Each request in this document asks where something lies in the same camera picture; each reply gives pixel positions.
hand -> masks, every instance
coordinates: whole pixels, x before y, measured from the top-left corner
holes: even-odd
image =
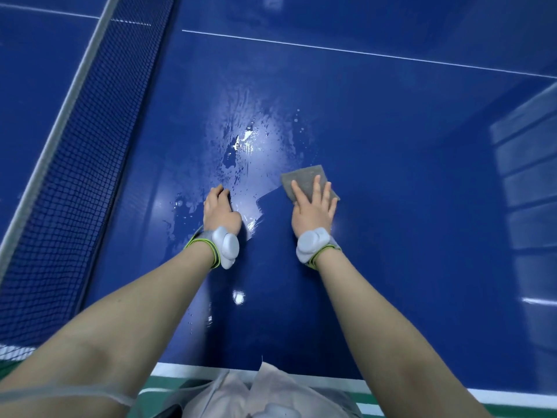
[[[339,199],[335,197],[330,202],[331,182],[325,184],[323,195],[321,195],[320,178],[319,175],[315,176],[311,203],[296,181],[292,181],[292,190],[296,195],[296,203],[294,204],[294,211],[292,211],[292,229],[296,237],[300,237],[303,232],[315,230],[318,227],[323,227],[328,233],[331,233],[332,218],[335,215]]]
[[[216,188],[211,188],[203,203],[204,230],[216,230],[220,226],[224,226],[228,233],[238,235],[242,226],[242,216],[239,212],[232,211],[228,201],[229,194],[230,190],[223,190],[221,184]]]

net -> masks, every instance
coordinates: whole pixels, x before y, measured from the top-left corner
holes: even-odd
[[[105,7],[87,48],[96,53],[84,65],[86,52],[80,65],[88,72],[81,82],[74,79],[79,93],[73,99],[72,89],[68,93],[61,110],[69,108],[65,126],[7,259],[0,286],[0,375],[77,312],[174,3],[109,0]],[[13,237],[8,233],[4,241]]]

gray sponge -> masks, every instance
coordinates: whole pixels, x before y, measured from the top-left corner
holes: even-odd
[[[282,187],[286,191],[286,194],[290,198],[290,201],[296,201],[296,196],[294,196],[291,185],[292,181],[296,181],[298,183],[298,186],[300,186],[300,189],[302,189],[304,194],[311,202],[311,198],[313,195],[313,180],[317,175],[321,176],[321,193],[323,193],[323,188],[325,187],[325,183],[327,183],[327,176],[325,176],[325,171],[323,170],[323,167],[321,165],[312,165],[311,167],[306,167],[304,169],[298,169],[294,170],[293,172],[281,174],[280,180],[282,182]],[[331,200],[333,198],[338,198],[340,201],[339,196],[333,190],[331,190]]]

forearm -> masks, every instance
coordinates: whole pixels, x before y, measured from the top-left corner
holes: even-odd
[[[387,416],[488,416],[420,332],[342,252],[323,251],[317,268],[358,368]]]
[[[135,396],[209,272],[213,252],[191,244],[168,262],[94,303],[0,384],[4,390],[109,383]]]

person's left hand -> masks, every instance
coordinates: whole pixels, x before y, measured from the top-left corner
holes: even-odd
[[[242,216],[237,211],[232,211],[228,195],[230,190],[223,189],[220,184],[211,188],[203,205],[203,229],[216,230],[220,226],[226,227],[229,233],[238,235],[242,226]]]

